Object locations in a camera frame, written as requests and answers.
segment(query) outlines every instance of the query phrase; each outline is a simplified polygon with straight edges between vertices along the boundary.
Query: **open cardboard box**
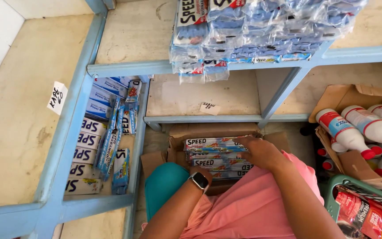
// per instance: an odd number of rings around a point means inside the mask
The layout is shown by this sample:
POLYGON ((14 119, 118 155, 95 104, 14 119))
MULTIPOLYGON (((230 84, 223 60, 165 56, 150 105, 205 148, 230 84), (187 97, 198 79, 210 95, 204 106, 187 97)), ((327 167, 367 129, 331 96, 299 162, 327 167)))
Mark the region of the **open cardboard box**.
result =
MULTIPOLYGON (((190 123, 175 124, 171 128, 169 137, 169 148, 167 158, 158 151, 141 156, 144 176, 147 178, 151 172, 159 165, 165 162, 174 162, 189 169, 190 165, 186 160, 186 154, 183 151, 183 141, 186 139, 197 138, 218 138, 234 137, 252 134, 263 138, 274 144, 279 150, 290 153, 285 132, 271 133, 263 136, 256 123, 190 123)), ((237 180, 219 180, 214 181, 206 194, 208 196, 217 195, 226 192, 237 180)))
MULTIPOLYGON (((381 88, 366 85, 329 85, 312 111, 309 122, 316 123, 316 114, 326 108, 340 114, 347 106, 357 105, 368 109, 376 104, 382 104, 381 88)), ((341 173, 382 189, 382 177, 369 167, 358 151, 353 150, 338 156, 331 149, 328 132, 321 126, 315 131, 341 173)))

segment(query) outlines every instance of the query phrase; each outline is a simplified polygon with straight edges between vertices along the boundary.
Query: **paper tag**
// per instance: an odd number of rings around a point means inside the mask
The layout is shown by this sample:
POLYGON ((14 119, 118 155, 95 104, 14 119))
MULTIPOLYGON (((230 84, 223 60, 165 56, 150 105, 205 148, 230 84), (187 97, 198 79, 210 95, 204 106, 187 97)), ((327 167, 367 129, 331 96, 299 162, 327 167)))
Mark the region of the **paper tag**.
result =
POLYGON ((68 90, 63 83, 54 81, 53 92, 51 93, 50 102, 48 102, 47 108, 56 112, 57 115, 60 115, 67 96, 67 91, 68 90))
POLYGON ((211 115, 217 115, 217 114, 219 114, 220 106, 210 104, 207 102, 202 102, 201 107, 200 107, 200 111, 203 113, 211 114, 211 115))

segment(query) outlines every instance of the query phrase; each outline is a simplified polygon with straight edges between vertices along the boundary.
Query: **red coffee pack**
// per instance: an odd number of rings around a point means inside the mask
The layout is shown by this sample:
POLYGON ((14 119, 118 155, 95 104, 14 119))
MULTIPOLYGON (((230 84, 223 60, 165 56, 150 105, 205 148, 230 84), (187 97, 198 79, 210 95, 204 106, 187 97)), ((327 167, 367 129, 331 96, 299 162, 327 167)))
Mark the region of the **red coffee pack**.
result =
POLYGON ((339 220, 371 239, 382 239, 381 205, 344 192, 338 192, 335 201, 340 205, 339 220))

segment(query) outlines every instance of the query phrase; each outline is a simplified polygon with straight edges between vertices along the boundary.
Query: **smartwatch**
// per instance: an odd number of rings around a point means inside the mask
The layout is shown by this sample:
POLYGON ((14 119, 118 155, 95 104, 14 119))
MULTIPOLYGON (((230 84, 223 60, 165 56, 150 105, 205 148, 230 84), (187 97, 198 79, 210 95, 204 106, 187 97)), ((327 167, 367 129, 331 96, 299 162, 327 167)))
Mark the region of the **smartwatch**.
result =
POLYGON ((191 179, 197 187, 203 190, 203 194, 206 193, 209 188, 209 181, 200 172, 193 173, 188 179, 191 179))

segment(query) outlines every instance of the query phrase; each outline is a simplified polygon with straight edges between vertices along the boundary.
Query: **teal pants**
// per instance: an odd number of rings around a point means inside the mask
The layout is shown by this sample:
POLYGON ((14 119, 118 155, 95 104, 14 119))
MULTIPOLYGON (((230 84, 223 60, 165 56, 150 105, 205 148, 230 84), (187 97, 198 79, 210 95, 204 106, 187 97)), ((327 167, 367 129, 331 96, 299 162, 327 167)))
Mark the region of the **teal pants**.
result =
POLYGON ((147 221, 187 181, 189 172, 176 163, 167 162, 158 166, 145 180, 145 203, 147 221))

